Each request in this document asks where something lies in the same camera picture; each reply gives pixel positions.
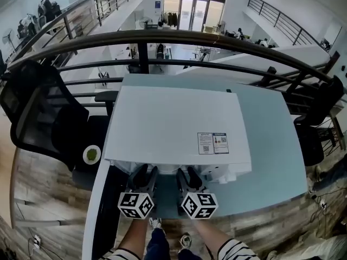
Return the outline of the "black mesh office chair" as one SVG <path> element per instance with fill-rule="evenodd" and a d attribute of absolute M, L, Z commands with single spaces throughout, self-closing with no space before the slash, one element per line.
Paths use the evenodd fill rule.
<path fill-rule="evenodd" d="M 7 77 L 0 105 L 13 144 L 64 163 L 79 188 L 92 190 L 100 161 L 88 164 L 83 153 L 90 145 L 104 147 L 111 112 L 90 115 L 53 66 L 27 60 Z"/>

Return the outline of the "black straight metal railing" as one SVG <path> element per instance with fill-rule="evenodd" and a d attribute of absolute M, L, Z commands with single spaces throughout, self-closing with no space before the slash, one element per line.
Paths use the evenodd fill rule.
<path fill-rule="evenodd" d="M 248 0 L 247 6 L 282 33 L 292 45 L 322 45 L 296 21 L 264 0 Z"/>
<path fill-rule="evenodd" d="M 19 50 L 9 57 L 7 64 L 56 43 L 63 43 L 89 35 L 102 26 L 113 12 L 132 0 L 79 0 L 61 10 L 54 20 L 42 24 L 45 16 L 38 19 L 39 30 L 27 37 Z"/>

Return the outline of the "person's right forearm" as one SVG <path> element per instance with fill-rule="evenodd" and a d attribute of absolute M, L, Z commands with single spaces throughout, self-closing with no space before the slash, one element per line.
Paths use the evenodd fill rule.
<path fill-rule="evenodd" d="M 218 253 L 220 247 L 222 247 L 225 242 L 231 239 L 229 235 L 214 227 L 208 220 L 194 219 L 192 220 L 192 224 L 206 246 L 215 254 Z"/>

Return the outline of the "rack of dark coats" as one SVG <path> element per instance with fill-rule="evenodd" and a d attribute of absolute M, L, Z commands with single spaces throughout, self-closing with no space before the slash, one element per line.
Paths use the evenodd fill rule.
<path fill-rule="evenodd" d="M 177 27 L 178 17 L 176 12 L 164 12 L 162 15 L 162 22 L 168 26 Z"/>

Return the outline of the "black high-backed office chair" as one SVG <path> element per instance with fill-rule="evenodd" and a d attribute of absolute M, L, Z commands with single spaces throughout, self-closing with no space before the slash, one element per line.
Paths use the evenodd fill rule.
<path fill-rule="evenodd" d="M 307 114 L 294 120 L 305 166 L 314 166 L 324 159 L 322 141 L 316 126 L 323 123 L 333 106 L 344 95 L 341 80 L 334 76 L 327 83 L 322 83 Z"/>

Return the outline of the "person's left forearm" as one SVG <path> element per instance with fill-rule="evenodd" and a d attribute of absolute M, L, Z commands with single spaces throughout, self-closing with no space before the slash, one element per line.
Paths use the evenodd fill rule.
<path fill-rule="evenodd" d="M 148 224 L 148 219 L 134 219 L 123 240 L 120 242 L 118 249 L 131 251 L 142 259 L 145 250 L 145 239 Z"/>

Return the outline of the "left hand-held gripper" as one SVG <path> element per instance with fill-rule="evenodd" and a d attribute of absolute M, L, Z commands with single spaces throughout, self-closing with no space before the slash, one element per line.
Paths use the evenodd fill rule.
<path fill-rule="evenodd" d="M 154 166 L 147 183 L 148 164 L 139 165 L 129 177 L 129 189 L 133 192 L 122 192 L 118 200 L 121 214 L 132 219 L 146 219 L 155 208 L 153 200 L 158 167 Z M 148 192 L 139 192 L 147 188 Z"/>

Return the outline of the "person's dark trousers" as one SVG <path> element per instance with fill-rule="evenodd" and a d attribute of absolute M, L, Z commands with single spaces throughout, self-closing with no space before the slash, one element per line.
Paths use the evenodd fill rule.
<path fill-rule="evenodd" d="M 182 249 L 178 255 L 178 260 L 203 260 L 189 249 Z M 156 228 L 151 234 L 151 240 L 146 247 L 144 260 L 171 260 L 170 247 L 162 229 Z"/>

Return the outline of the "glass entrance doors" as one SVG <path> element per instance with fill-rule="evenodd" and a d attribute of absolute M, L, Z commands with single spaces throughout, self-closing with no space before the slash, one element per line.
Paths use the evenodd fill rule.
<path fill-rule="evenodd" d="M 163 0 L 163 13 L 176 12 L 177 27 L 170 29 L 211 33 L 217 31 L 226 0 Z"/>

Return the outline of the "person's right shoe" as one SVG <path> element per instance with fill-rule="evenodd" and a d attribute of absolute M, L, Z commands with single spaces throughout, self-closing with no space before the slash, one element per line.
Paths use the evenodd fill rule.
<path fill-rule="evenodd" d="M 184 233 L 180 238 L 179 243 L 181 245 L 181 250 L 190 250 L 192 244 L 191 235 L 187 232 Z"/>

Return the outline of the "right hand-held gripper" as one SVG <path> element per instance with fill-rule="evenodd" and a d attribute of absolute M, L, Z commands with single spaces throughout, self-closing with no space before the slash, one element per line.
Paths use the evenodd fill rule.
<path fill-rule="evenodd" d="M 192 220 L 210 219 L 219 207 L 217 198 L 213 193 L 200 192 L 202 180 L 192 166 L 187 168 L 189 182 L 182 169 L 176 174 L 179 189 L 177 211 L 180 218 Z"/>

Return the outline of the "person's striped shirt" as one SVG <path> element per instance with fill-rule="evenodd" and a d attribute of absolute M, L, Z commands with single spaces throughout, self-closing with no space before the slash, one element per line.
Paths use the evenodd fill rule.
<path fill-rule="evenodd" d="M 140 260 L 133 252 L 117 249 L 106 260 Z M 217 260 L 260 260 L 243 242 L 229 239 L 218 250 Z"/>

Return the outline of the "light blue white-legged table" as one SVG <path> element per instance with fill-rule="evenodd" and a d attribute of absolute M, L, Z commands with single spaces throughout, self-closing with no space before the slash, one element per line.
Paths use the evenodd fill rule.
<path fill-rule="evenodd" d="M 203 89 L 237 94 L 249 143 L 252 171 L 226 184 L 210 184 L 215 217 L 254 212 L 302 195 L 306 172 L 296 130 L 283 96 L 228 79 L 130 74 L 125 86 Z"/>

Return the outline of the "black curved metal railing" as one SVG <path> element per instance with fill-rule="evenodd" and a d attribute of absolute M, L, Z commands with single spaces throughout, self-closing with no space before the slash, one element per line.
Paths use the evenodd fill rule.
<path fill-rule="evenodd" d="M 150 58 L 148 56 L 149 43 L 187 44 L 207 48 L 218 48 L 234 51 L 231 58 L 239 60 L 248 56 L 245 64 L 230 64 L 217 62 L 204 62 L 196 60 L 166 60 Z M 18 68 L 26 60 L 42 60 L 55 55 L 72 53 L 78 50 L 97 47 L 116 46 L 121 44 L 137 44 L 138 59 L 132 60 L 105 60 L 74 64 L 59 67 L 58 71 L 80 70 L 96 67 L 137 65 L 143 74 L 149 73 L 150 65 L 182 66 L 180 75 L 203 75 L 205 72 L 224 71 L 223 76 L 237 83 L 249 86 L 267 88 L 275 91 L 284 90 L 285 96 L 301 96 L 303 99 L 312 99 L 312 94 L 318 89 L 317 83 L 308 83 L 308 79 L 317 79 L 320 83 L 329 82 L 328 73 L 340 58 L 335 52 L 328 61 L 315 66 L 304 63 L 301 59 L 282 53 L 278 48 L 265 48 L 258 44 L 237 40 L 235 38 L 188 31 L 164 30 L 128 30 L 108 32 L 85 36 L 66 43 L 50 45 L 37 53 L 21 56 L 8 66 L 8 70 Z"/>

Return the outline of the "white microwave oven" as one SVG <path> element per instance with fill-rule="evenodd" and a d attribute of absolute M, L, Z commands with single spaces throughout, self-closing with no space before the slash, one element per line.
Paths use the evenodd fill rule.
<path fill-rule="evenodd" d="M 82 260 L 99 260 L 113 246 L 121 214 L 118 200 L 142 164 L 158 176 L 149 215 L 177 218 L 176 174 L 192 166 L 202 180 L 226 184 L 252 171 L 245 122 L 237 94 L 201 89 L 123 86 L 107 129 L 89 202 Z"/>

